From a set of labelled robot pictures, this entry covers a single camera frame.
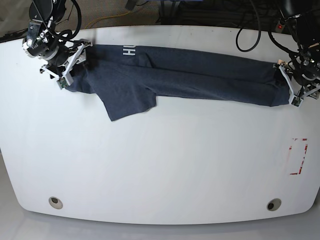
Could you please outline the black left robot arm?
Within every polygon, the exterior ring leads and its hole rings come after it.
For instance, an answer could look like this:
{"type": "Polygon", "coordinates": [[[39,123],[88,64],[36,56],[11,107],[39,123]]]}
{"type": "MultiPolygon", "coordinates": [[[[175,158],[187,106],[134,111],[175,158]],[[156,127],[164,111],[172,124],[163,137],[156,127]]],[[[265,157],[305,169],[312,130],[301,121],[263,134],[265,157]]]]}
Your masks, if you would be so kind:
{"type": "Polygon", "coordinates": [[[319,83],[320,24],[313,12],[312,0],[277,0],[277,6],[297,43],[297,53],[291,54],[294,78],[301,86],[319,83]]]}

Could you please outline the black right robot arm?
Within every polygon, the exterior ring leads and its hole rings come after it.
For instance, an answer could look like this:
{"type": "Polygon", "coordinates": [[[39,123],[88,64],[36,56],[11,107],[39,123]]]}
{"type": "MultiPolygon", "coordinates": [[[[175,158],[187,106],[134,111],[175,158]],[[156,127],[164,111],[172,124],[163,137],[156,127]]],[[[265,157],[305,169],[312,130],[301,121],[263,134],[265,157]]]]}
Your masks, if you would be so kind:
{"type": "Polygon", "coordinates": [[[72,31],[66,29],[57,33],[57,23],[66,12],[64,0],[34,0],[29,8],[30,22],[22,48],[29,57],[38,57],[55,67],[62,66],[69,58],[66,42],[72,38],[72,31]]]}

